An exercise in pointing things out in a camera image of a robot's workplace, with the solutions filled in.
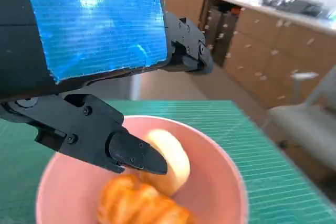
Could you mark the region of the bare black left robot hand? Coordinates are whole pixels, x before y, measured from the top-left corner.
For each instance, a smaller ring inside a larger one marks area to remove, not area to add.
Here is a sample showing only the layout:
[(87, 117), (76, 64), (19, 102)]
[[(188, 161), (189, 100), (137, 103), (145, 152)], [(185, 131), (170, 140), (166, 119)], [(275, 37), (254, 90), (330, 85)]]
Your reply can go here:
[(163, 0), (1, 0), (1, 118), (36, 141), (115, 173), (166, 174), (167, 162), (121, 112), (76, 90), (162, 69), (213, 69), (203, 33)]

